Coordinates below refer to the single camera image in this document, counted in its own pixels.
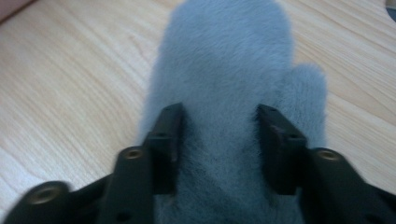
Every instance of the wooden table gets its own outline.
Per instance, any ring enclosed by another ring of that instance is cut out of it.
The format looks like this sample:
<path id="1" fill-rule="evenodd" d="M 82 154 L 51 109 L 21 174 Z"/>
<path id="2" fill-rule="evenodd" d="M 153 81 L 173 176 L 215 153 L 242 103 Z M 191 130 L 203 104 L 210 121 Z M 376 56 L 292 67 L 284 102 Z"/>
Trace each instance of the wooden table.
<path id="1" fill-rule="evenodd" d="M 39 0 L 0 26 L 0 218 L 41 182 L 77 189 L 111 172 L 134 143 L 157 47 L 180 2 Z M 280 3 L 295 62 L 327 74 L 329 147 L 396 193 L 396 22 L 385 1 Z"/>

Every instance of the screw hole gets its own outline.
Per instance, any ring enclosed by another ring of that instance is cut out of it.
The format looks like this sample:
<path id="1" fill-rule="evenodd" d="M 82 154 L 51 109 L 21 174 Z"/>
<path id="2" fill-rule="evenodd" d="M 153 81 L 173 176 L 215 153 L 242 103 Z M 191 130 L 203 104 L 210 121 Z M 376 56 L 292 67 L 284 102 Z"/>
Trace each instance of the screw hole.
<path id="1" fill-rule="evenodd" d="M 328 161 L 339 161 L 340 160 L 340 157 L 337 154 L 335 154 L 335 153 L 333 153 L 331 151 L 327 151 L 327 150 L 319 151 L 318 155 L 322 159 L 325 159 L 325 160 L 328 160 Z"/>
<path id="2" fill-rule="evenodd" d="M 131 149 L 126 152 L 125 158 L 128 160 L 137 159 L 143 155 L 142 150 L 140 149 Z"/>
<path id="3" fill-rule="evenodd" d="M 374 223 L 374 224 L 383 224 L 384 223 L 384 221 L 381 219 L 381 217 L 378 217 L 374 214 L 367 214 L 366 219 L 370 223 Z"/>
<path id="4" fill-rule="evenodd" d="M 29 199 L 31 204 L 47 203 L 55 199 L 61 190 L 57 187 L 49 186 L 36 191 Z"/>
<path id="5" fill-rule="evenodd" d="M 128 211 L 122 211 L 117 214 L 116 220 L 118 222 L 126 222 L 131 219 L 131 213 Z"/>

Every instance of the black mechanical part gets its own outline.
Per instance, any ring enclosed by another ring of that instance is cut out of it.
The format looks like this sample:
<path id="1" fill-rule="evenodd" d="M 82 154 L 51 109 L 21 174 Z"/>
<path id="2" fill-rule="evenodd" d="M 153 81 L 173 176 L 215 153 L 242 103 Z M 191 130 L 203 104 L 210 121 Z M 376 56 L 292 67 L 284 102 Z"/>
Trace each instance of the black mechanical part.
<path id="1" fill-rule="evenodd" d="M 74 192 L 59 181 L 36 186 L 4 223 L 153 223 L 153 194 L 176 192 L 182 120 L 182 104 L 169 105 L 142 146 L 128 147 L 119 154 L 113 174 Z"/>
<path id="2" fill-rule="evenodd" d="M 259 106 L 259 121 L 264 179 L 278 194 L 301 192 L 305 223 L 396 223 L 395 196 L 366 184 L 341 154 L 306 148 L 304 136 L 272 107 Z"/>
<path id="3" fill-rule="evenodd" d="M 263 176 L 277 194 L 294 195 L 301 173 L 298 163 L 306 138 L 271 106 L 259 105 L 258 119 Z"/>
<path id="4" fill-rule="evenodd" d="M 155 194 L 176 193 L 182 127 L 182 104 L 170 105 L 163 109 L 143 144 L 152 155 Z"/>
<path id="5" fill-rule="evenodd" d="M 118 156 L 97 224 L 153 223 L 151 155 L 128 147 Z"/>

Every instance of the gray mitten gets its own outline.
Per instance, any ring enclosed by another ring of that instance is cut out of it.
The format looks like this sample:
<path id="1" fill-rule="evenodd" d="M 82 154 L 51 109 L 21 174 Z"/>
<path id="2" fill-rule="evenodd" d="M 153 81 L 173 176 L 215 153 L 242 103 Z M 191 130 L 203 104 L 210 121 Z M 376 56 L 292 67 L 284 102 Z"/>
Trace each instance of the gray mitten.
<path id="1" fill-rule="evenodd" d="M 186 112 L 177 195 L 156 198 L 157 223 L 301 223 L 295 197 L 262 178 L 258 104 L 279 109 L 325 147 L 326 83 L 292 67 L 290 25 L 272 0 L 189 0 L 173 13 L 152 74 L 138 143 L 163 107 Z"/>

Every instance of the light wood surface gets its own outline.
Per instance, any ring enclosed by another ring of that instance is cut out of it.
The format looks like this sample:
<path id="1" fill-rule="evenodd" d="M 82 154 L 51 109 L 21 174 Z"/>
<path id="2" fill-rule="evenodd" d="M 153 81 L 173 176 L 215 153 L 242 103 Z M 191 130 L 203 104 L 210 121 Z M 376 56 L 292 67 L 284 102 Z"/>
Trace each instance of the light wood surface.
<path id="1" fill-rule="evenodd" d="M 180 2 L 39 0 L 0 26 L 0 219 L 41 182 L 78 189 L 111 172 Z M 295 62 L 327 74 L 329 147 L 396 193 L 396 23 L 385 1 L 279 2 Z"/>

